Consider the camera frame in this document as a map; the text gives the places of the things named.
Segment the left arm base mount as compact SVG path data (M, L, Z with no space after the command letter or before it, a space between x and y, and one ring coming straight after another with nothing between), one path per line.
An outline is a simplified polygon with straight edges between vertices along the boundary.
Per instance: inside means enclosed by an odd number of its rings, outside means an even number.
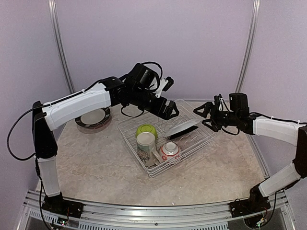
M42 209L66 217L81 218L84 204L63 198L62 192L56 196L45 196Z

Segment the pink polka dot plate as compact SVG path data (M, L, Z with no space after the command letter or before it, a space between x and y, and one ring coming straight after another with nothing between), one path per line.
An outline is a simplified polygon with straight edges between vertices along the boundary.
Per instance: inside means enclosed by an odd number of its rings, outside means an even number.
M97 130L97 129L104 129L110 124L110 120L105 121L103 123L96 123L90 126L82 126L83 129L87 130Z

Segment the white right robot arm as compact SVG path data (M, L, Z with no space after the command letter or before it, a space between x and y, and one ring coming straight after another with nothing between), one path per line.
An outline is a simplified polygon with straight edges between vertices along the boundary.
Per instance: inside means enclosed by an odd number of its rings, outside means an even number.
M248 103L230 101L206 102L194 109L203 117L203 124L214 132L235 127L254 138L270 176L251 190L245 202L248 212L255 213L264 205L264 198L292 187L307 176L307 124L251 112Z

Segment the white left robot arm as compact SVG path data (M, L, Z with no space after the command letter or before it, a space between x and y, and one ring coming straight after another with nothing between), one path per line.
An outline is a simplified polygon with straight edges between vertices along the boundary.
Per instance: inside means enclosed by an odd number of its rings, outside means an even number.
M33 113L32 134L38 177L42 182L47 203L57 213L67 209L67 202L61 198L56 154L58 146L53 131L63 124L88 112L121 104L123 108L134 105L142 113L145 111L169 120L179 115L176 103L167 101L161 96L174 81L171 77L158 81L158 88L149 90L138 82L117 77L98 80L90 87L70 94L61 99L41 104L34 103L30 112Z

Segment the white red teal plate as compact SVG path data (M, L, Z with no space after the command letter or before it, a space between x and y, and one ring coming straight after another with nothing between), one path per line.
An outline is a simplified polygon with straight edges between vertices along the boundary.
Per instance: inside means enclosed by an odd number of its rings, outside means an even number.
M175 125L174 127L170 128L168 131L165 132L164 137L169 137L171 135L177 134L181 131L184 131L198 123L200 123L201 120L199 119L190 119L188 121L185 121L179 125Z

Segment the black rimmed plate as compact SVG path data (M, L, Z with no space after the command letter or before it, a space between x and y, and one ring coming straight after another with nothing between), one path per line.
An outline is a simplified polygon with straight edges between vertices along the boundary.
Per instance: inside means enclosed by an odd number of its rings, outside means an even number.
M85 127L108 120L111 120L111 111L109 107L106 107L88 112L76 118L74 121L78 126Z

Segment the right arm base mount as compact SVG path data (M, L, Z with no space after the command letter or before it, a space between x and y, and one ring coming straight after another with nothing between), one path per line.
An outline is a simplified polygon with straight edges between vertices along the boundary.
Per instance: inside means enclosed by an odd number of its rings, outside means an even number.
M233 218L254 214L270 209L271 205L267 196L262 196L259 185L252 187L248 199L236 199L229 203L231 216Z

